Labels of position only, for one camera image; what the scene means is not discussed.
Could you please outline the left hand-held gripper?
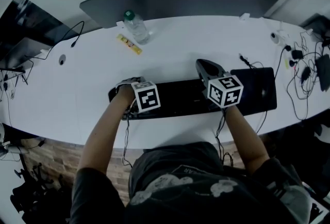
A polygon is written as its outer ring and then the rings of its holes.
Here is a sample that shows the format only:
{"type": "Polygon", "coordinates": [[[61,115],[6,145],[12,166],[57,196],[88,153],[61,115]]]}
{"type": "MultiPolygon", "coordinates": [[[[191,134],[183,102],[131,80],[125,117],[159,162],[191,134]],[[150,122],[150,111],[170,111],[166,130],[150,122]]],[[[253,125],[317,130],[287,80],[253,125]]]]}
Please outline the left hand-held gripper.
{"type": "Polygon", "coordinates": [[[132,77],[115,85],[115,92],[123,85],[130,85],[134,91],[135,99],[129,105],[130,113],[145,113],[161,107],[158,89],[152,81],[146,81],[144,77],[132,77]]]}

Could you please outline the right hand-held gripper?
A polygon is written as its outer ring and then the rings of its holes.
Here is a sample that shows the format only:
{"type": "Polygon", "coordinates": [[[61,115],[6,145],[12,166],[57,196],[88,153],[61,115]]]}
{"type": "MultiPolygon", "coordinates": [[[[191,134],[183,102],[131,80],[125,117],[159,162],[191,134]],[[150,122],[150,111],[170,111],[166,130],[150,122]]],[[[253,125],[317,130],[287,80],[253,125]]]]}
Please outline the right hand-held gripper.
{"type": "Polygon", "coordinates": [[[229,72],[225,71],[221,65],[206,59],[197,59],[195,66],[200,79],[209,80],[207,99],[221,109],[240,103],[244,86],[237,76],[228,76],[229,72]]]}

